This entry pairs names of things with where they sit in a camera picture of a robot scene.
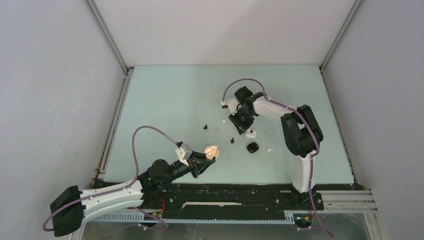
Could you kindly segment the beige earbud charging case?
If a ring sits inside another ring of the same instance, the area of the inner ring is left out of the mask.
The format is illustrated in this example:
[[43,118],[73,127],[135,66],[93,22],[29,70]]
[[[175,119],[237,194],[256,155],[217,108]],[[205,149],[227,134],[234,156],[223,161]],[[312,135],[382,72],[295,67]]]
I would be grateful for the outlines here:
[[214,160],[220,156],[220,151],[216,145],[206,146],[204,149],[206,159]]

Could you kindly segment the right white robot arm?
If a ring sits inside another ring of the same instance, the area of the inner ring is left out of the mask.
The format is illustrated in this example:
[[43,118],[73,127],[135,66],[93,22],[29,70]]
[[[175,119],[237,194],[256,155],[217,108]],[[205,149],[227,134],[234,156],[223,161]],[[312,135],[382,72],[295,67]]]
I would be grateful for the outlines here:
[[221,106],[229,109],[229,120],[240,135],[255,137],[251,128],[258,116],[265,116],[281,124],[283,137],[288,150],[299,159],[295,164],[291,194],[291,204],[304,209],[311,202],[308,193],[314,187],[314,167],[312,162],[320,152],[323,132],[308,105],[287,106],[267,97],[263,92],[252,93],[247,87],[239,88],[234,98],[223,99]]

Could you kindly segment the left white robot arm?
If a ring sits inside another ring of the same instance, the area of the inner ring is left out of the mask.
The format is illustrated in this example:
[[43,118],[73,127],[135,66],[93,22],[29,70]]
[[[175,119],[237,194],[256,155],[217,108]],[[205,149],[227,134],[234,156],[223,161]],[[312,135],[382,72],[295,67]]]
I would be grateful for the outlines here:
[[175,161],[172,164],[164,159],[155,160],[135,181],[98,188],[80,190],[74,185],[63,191],[51,204],[53,215],[52,231],[55,237],[63,237],[78,230],[83,223],[117,210],[156,206],[164,184],[191,174],[201,175],[219,157],[215,145],[203,153],[189,152],[186,163]]

